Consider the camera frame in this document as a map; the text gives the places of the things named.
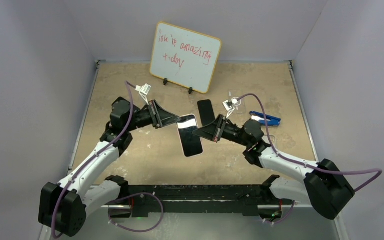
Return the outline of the beige phone case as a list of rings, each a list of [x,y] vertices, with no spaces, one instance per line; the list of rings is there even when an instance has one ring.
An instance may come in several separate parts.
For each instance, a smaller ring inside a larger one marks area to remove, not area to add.
[[[278,151],[277,140],[274,135],[265,135],[262,139],[264,140],[265,143],[270,145],[270,148],[272,150],[274,150],[275,152]]]

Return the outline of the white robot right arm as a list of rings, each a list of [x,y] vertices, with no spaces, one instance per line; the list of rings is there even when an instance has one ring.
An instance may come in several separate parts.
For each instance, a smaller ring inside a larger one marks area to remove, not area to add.
[[[242,145],[248,163],[283,174],[284,177],[271,175],[261,185],[260,196],[268,204],[278,199],[309,204],[322,217],[334,220],[355,196],[356,191],[331,160],[313,162],[276,152],[273,145],[264,141],[265,134],[255,120],[249,119],[238,127],[219,115],[192,133],[215,143],[226,139]]]

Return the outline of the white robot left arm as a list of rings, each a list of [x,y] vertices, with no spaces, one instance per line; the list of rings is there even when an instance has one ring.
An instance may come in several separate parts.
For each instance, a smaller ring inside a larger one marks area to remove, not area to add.
[[[133,141],[132,131],[147,126],[160,129],[181,120],[156,100],[138,108],[119,97],[111,109],[105,131],[88,158],[58,183],[48,182],[41,190],[38,221],[50,227],[52,233],[73,237],[101,206],[112,201],[118,205],[126,203],[129,189],[123,177],[111,175],[97,188],[91,186],[128,149]]]

